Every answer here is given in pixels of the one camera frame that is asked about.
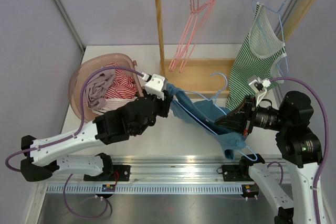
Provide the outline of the mauve pink tank top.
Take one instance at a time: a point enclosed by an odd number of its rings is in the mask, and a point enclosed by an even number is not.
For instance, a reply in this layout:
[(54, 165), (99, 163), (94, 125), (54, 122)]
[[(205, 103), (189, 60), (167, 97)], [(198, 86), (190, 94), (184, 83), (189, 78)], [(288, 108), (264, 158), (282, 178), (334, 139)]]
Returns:
[(107, 104), (104, 96), (113, 85), (115, 75), (115, 70), (105, 70), (91, 78), (84, 91), (84, 102), (89, 109), (101, 109)]

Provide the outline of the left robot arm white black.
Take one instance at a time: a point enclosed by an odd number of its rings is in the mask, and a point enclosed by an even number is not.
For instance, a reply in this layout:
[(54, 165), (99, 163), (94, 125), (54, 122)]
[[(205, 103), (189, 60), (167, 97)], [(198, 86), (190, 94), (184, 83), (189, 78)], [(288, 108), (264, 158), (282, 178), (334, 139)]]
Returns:
[(112, 158), (100, 153), (94, 157), (76, 156), (91, 147), (127, 141), (154, 126), (158, 116), (166, 118), (173, 100), (168, 91), (162, 99), (145, 93), (116, 110), (108, 111), (84, 124), (76, 132), (36, 139), (22, 137), (25, 159), (20, 172), (28, 182), (47, 180), (56, 174), (83, 174), (85, 181), (108, 181), (116, 177)]

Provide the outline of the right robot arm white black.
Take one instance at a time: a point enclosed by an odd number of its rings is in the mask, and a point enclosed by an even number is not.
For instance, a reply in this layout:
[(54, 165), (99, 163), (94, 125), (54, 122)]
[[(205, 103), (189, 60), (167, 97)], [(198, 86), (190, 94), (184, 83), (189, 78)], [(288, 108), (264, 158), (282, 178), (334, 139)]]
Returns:
[(310, 130), (313, 115), (310, 98), (299, 91), (290, 91), (279, 109), (261, 107), (265, 91), (247, 95), (233, 111), (215, 121), (243, 136), (253, 128), (277, 131), (277, 147), (286, 162), (290, 175), (292, 198), (270, 175), (264, 160), (241, 159), (239, 176), (252, 179), (274, 211), (275, 223), (326, 223), (318, 168), (322, 165), (320, 140)]

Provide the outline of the red white striped tank top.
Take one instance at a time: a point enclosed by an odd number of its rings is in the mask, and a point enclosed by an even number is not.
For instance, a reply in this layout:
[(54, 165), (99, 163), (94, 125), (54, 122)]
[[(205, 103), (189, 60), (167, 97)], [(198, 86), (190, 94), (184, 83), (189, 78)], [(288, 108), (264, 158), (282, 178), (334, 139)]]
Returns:
[(113, 83), (104, 96), (106, 104), (99, 110), (104, 112), (116, 110), (134, 101), (137, 95), (138, 89), (134, 78), (127, 75), (122, 69), (115, 69)]

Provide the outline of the teal blue tank top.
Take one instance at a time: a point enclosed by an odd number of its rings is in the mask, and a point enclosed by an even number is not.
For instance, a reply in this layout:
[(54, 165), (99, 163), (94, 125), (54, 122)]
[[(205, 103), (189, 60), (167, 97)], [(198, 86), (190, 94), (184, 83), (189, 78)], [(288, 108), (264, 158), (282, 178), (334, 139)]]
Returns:
[(230, 129), (215, 125), (215, 121), (230, 112), (230, 109), (216, 106), (211, 100), (193, 102), (182, 89), (168, 83), (166, 89), (174, 96), (170, 109), (175, 117), (187, 124), (199, 126), (221, 146), (227, 159), (235, 158), (234, 151), (246, 147), (245, 137)]

